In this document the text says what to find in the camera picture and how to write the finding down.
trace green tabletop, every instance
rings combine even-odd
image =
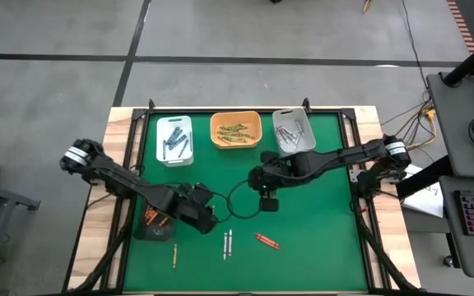
[[[159,118],[188,115],[193,125],[192,165],[166,168],[156,159],[156,122]],[[219,150],[210,140],[211,114],[151,115],[144,156],[143,177],[152,183],[204,183],[212,191],[228,194],[260,165],[260,152],[277,151],[272,116],[261,116],[263,138],[256,148]],[[317,151],[342,148],[335,113],[313,113],[310,124]],[[281,189],[278,212],[262,212],[251,220],[232,217],[209,234],[176,224],[168,242],[132,238],[124,291],[151,292],[316,292],[367,289],[355,217],[349,209],[351,193],[346,169],[325,173],[311,184]],[[235,212],[254,213],[258,194],[247,186],[232,197]],[[225,202],[213,197],[216,215],[228,215]],[[140,200],[135,221],[138,219]],[[233,232],[232,256],[223,260],[224,232]],[[263,234],[277,243],[272,249],[255,238]],[[176,269],[173,247],[178,246]]]

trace wooden table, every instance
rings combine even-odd
[[[200,109],[206,107],[188,107],[187,109]],[[209,107],[210,109],[231,109],[228,107]],[[251,109],[261,109],[262,107],[250,107]],[[275,106],[264,107],[268,109],[286,109],[294,108],[293,106]],[[372,139],[381,138],[383,133],[379,124],[378,114],[374,106],[346,106],[346,107],[312,107],[312,109],[341,109],[351,108],[355,110],[358,132],[360,140],[365,143]],[[126,143],[128,141],[128,130],[131,124],[132,111],[135,108],[119,107],[112,108],[109,114],[109,121],[105,130],[103,146],[105,153],[113,158],[117,163],[123,162],[124,151],[126,150]],[[165,107],[155,108],[162,109],[185,109],[185,107]],[[349,145],[354,145],[354,138],[352,136],[352,128],[349,123],[347,126],[347,138]],[[134,164],[135,156],[137,155],[137,148],[140,138],[140,132],[135,136],[135,145],[133,147],[133,158],[131,163]],[[382,190],[386,192],[396,193],[394,186],[384,184]],[[103,187],[93,187],[89,196],[88,202],[104,196],[106,194]],[[101,259],[107,248],[109,237],[109,230],[111,227],[111,220],[114,210],[115,198],[107,198],[100,203],[93,205],[85,214],[81,232],[75,246],[75,255],[73,264],[70,265],[70,271],[67,281],[67,288],[76,288],[85,280],[89,273],[96,266],[96,263]],[[383,241],[385,252],[390,256],[396,267],[405,275],[407,280],[420,287],[420,280],[416,271],[414,257],[412,255],[407,229],[402,215],[402,208],[398,199],[395,197],[380,195],[374,199],[374,207],[378,217],[379,229]],[[122,224],[125,215],[120,219]],[[382,287],[381,278],[379,277],[379,264],[376,256],[372,251],[370,252],[370,260],[374,273],[374,282],[376,287]],[[113,268],[110,274],[110,279],[116,279],[118,271],[119,253],[115,255],[113,260]],[[109,287],[114,287],[114,280],[109,281]]]

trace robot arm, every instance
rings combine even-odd
[[[116,164],[95,141],[76,140],[60,160],[60,167],[70,174],[79,173],[88,183],[103,180],[107,192],[117,197],[141,196],[161,214],[182,220],[202,234],[209,233],[217,223],[211,207],[206,206],[213,194],[202,184],[183,184],[179,188],[149,184]]]
[[[343,166],[374,161],[366,172],[358,175],[356,195],[371,198],[379,190],[380,180],[396,172],[402,172],[411,158],[405,145],[395,136],[384,136],[364,145],[340,149],[332,152],[300,152],[279,158],[274,152],[263,152],[262,166],[252,169],[248,185],[259,192],[262,210],[276,211],[277,200],[272,199],[278,188],[295,187],[310,183],[325,172]]]

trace white bin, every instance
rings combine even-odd
[[[186,139],[170,150],[167,145],[164,145],[164,142],[170,138],[177,127],[182,129],[179,138],[185,135]],[[161,118],[156,122],[156,158],[168,167],[193,163],[193,129],[189,116]]]
[[[302,108],[277,110],[272,114],[274,132],[281,156],[288,156],[302,151],[310,151],[316,147],[316,139],[312,133],[309,118]],[[284,127],[290,134],[299,136],[297,145],[295,139],[282,137],[277,127]]]

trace white paper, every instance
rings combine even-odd
[[[406,178],[409,178],[421,170],[422,168],[410,164],[405,169],[405,172],[407,173]],[[426,189],[418,191],[406,198],[402,204],[413,210],[418,210],[440,218],[444,217],[444,197],[442,196],[439,183],[435,183]]]

